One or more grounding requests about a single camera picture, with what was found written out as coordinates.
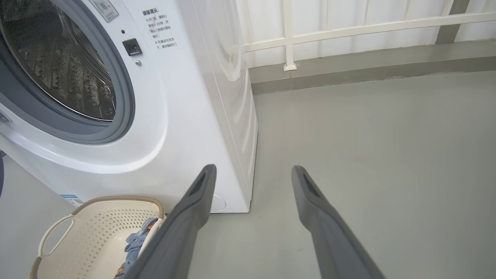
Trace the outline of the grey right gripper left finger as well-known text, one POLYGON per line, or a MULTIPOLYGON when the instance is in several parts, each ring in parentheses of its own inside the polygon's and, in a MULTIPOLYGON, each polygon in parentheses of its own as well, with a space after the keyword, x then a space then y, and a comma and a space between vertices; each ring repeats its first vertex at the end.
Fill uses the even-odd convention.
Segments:
POLYGON ((209 219, 217 168, 204 166, 191 187, 144 246, 126 279, 186 279, 197 233, 209 219))

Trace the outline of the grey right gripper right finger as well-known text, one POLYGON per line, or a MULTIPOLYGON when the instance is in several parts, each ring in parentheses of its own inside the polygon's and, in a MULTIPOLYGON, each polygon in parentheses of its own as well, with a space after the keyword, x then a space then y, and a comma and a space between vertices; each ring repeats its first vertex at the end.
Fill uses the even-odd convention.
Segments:
POLYGON ((351 228, 328 202, 303 166, 291 171, 296 207, 310 231, 323 279, 384 279, 351 228))

